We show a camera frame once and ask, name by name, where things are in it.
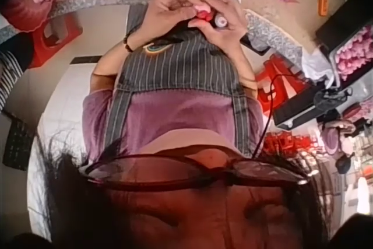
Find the glasses lens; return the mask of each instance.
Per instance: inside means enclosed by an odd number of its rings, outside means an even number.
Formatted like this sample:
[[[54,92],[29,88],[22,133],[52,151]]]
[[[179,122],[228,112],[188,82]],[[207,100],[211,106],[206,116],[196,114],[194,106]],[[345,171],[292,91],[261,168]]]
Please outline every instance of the glasses lens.
[[[188,163],[162,157],[117,159],[94,169],[89,176],[126,183],[163,183],[198,177],[201,171]]]
[[[242,161],[236,162],[234,168],[241,173],[242,176],[255,177],[263,180],[299,182],[304,179],[303,176],[297,173],[269,163]]]

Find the sleeve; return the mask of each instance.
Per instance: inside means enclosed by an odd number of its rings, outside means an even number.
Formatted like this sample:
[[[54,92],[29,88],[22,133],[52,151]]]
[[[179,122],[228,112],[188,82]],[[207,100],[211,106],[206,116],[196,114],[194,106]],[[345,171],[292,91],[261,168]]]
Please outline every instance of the sleeve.
[[[320,134],[325,150],[329,155],[334,155],[339,147],[339,133],[336,128],[324,128]]]
[[[83,101],[83,139],[90,161],[95,161],[102,152],[111,100],[112,90],[99,90],[86,96]]]
[[[247,105],[249,111],[249,148],[253,153],[264,130],[263,109],[257,99],[253,99],[251,97],[247,98]]]

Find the nose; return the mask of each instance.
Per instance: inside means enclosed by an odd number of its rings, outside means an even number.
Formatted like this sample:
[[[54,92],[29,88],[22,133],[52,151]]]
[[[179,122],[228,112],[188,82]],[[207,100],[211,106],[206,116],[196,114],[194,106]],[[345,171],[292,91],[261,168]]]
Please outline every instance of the nose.
[[[196,160],[209,169],[213,169],[215,167],[224,167],[229,161],[228,155],[218,149],[205,149],[194,155],[189,155],[188,157]]]

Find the glasses frame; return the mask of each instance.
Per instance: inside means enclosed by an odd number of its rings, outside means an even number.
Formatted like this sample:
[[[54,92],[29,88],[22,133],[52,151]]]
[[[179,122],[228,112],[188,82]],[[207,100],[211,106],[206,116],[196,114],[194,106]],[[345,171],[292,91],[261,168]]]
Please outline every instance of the glasses frame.
[[[89,174],[98,169],[99,167],[114,162],[121,159],[140,159],[144,157],[158,157],[168,160],[175,160],[178,162],[183,162],[191,166],[196,167],[201,171],[201,176],[195,178],[189,178],[184,180],[173,180],[167,182],[156,182],[156,183],[126,183],[126,182],[116,182],[107,181],[89,176]],[[143,154],[134,156],[119,156],[111,159],[101,160],[99,162],[91,164],[87,167],[83,175],[86,177],[87,181],[93,183],[99,187],[116,190],[116,191],[128,191],[128,192],[164,192],[164,191],[176,191],[176,190],[186,190],[186,189],[200,189],[213,184],[216,181],[222,180],[227,186],[240,185],[240,186],[250,186],[250,187],[281,187],[281,188],[291,188],[301,185],[299,182],[306,180],[306,184],[309,182],[309,177],[305,174],[301,174],[294,170],[290,170],[285,167],[280,167],[281,169],[288,170],[294,174],[302,177],[302,180],[289,181],[289,180],[266,180],[258,179],[253,176],[242,175],[239,171],[234,168],[234,165],[238,162],[257,162],[268,164],[273,167],[279,167],[272,163],[263,160],[254,159],[233,159],[228,162],[226,167],[215,167],[212,169],[207,168],[203,164],[200,164],[194,159],[190,159],[185,156],[163,156],[154,154]]]

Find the person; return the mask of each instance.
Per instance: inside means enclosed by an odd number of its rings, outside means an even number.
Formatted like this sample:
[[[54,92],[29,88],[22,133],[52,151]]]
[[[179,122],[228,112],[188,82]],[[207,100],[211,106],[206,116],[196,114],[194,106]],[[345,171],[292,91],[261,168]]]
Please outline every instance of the person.
[[[195,18],[206,4],[226,28]],[[87,161],[40,149],[54,247],[323,248],[324,194],[300,162],[254,153],[263,118],[237,0],[151,0],[127,31],[83,102]]]
[[[355,156],[348,136],[356,130],[356,126],[349,120],[343,120],[335,109],[319,117],[318,122],[326,152],[336,160],[338,173],[346,174],[351,168],[351,158]]]

